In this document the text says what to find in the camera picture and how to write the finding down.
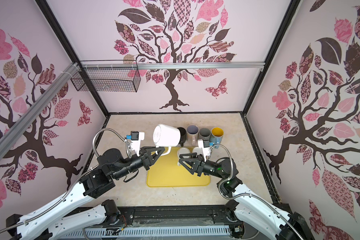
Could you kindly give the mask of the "black ceramic mug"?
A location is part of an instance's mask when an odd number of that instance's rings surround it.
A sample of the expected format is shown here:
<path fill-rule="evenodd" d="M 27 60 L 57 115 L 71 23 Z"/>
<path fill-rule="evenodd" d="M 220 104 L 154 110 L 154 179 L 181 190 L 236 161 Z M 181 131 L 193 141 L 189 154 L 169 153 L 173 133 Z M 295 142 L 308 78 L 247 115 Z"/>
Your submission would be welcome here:
<path fill-rule="evenodd" d="M 179 140 L 179 145 L 181 147 L 184 147 L 184 144 L 187 141 L 187 131 L 185 128 L 183 127 L 178 127 L 178 130 L 180 131 L 180 140 Z"/>

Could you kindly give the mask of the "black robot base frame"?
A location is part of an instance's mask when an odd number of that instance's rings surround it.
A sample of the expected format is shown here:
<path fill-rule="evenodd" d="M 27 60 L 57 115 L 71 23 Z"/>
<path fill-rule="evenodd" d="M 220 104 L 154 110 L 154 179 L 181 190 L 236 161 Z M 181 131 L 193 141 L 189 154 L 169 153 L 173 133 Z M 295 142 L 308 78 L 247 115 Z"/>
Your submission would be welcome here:
<path fill-rule="evenodd" d="M 229 201 L 225 205 L 121 207 L 112 217 L 92 208 L 79 208 L 45 230 L 41 240 L 61 240 L 60 237 L 87 228 L 156 227 L 156 226 L 229 226 L 234 240 L 251 240 L 257 234 L 270 240 L 311 240 L 307 226 L 297 213 L 272 206 L 256 213 Z"/>

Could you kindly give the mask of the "blue butterfly mug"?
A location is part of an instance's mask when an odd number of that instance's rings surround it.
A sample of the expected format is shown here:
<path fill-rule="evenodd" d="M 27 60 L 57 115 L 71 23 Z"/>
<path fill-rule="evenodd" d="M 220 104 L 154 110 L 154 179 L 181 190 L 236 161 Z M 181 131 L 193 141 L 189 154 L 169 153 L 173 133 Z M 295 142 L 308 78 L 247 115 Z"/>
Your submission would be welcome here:
<path fill-rule="evenodd" d="M 214 145 L 221 144 L 223 136 L 224 136 L 223 129 L 219 127 L 215 127 L 211 130 L 210 142 L 213 143 Z"/>

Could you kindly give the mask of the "small white ceramic mug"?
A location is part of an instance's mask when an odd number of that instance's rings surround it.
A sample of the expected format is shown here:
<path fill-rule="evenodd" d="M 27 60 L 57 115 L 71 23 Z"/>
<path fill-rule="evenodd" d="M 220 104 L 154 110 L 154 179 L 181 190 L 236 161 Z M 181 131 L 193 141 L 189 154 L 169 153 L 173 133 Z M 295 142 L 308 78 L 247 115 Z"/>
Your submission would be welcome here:
<path fill-rule="evenodd" d="M 177 165 L 180 167 L 181 164 L 180 164 L 180 159 L 181 159 L 181 155 L 184 155 L 184 154 L 190 154 L 191 151 L 188 149 L 188 148 L 185 148 L 185 147 L 181 147 L 179 148 L 178 152 L 177 152 L 177 156 L 178 156 L 178 163 Z"/>

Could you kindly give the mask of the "pink iridescent mug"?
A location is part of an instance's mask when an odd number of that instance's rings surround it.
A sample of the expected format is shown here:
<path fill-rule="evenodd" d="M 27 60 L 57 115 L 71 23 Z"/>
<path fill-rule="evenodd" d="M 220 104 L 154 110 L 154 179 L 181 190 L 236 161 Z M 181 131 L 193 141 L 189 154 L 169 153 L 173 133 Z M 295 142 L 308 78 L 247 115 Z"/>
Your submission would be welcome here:
<path fill-rule="evenodd" d="M 196 147 L 198 145 L 199 128 L 196 125 L 189 125 L 186 128 L 187 143 L 190 146 Z"/>

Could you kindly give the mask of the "grey ceramic mug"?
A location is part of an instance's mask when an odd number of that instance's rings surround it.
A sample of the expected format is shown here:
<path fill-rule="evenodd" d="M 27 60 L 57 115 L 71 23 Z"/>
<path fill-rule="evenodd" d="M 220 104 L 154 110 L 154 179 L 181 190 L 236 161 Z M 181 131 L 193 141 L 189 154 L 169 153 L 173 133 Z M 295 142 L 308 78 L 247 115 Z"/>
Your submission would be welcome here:
<path fill-rule="evenodd" d="M 198 140 L 209 141 L 211 136 L 211 130 L 208 128 L 199 129 Z"/>

